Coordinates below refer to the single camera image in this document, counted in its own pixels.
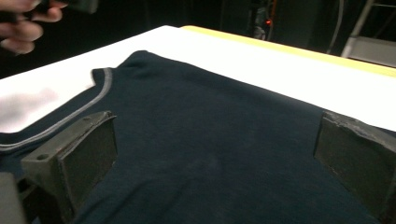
white table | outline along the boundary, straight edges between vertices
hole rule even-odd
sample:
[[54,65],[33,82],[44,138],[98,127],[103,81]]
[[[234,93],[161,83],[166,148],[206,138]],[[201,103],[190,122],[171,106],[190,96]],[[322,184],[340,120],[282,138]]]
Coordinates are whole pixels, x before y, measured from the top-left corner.
[[164,26],[0,80],[0,132],[13,133],[94,85],[91,70],[148,50],[396,131],[396,70],[196,27]]

dark background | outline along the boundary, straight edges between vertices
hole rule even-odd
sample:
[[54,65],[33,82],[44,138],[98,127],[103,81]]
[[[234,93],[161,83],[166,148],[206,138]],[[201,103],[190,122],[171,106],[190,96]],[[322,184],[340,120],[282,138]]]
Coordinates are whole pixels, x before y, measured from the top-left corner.
[[[32,53],[0,58],[0,78],[79,55],[162,25],[197,25],[250,35],[254,0],[100,0],[92,15],[64,9],[64,18],[43,23]],[[365,0],[345,0],[343,23],[331,54],[340,55]],[[395,0],[379,1],[396,5]],[[338,17],[339,0],[277,0],[270,41],[326,52]],[[394,40],[396,10],[375,8],[362,35]]]

